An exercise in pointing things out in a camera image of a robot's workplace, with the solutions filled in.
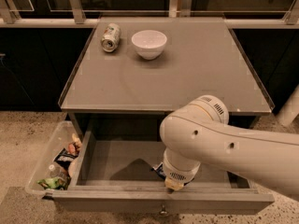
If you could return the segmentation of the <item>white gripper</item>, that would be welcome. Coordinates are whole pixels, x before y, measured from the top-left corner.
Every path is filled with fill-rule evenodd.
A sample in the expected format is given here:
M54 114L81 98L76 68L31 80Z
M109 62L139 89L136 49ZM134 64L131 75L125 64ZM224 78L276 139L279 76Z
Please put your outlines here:
M166 176L165 186L173 191L184 188L184 184L191 182L197 174L200 167L198 161L188 166L187 162L181 162L178 165L172 164L169 160L163 160L163 170Z

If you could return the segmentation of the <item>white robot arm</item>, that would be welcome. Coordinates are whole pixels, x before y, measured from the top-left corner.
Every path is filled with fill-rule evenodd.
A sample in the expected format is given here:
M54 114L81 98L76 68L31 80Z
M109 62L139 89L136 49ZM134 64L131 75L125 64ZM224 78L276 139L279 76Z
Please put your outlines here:
M209 164L299 200L299 135L237 128L225 104L203 95L161 123L165 185L180 190Z

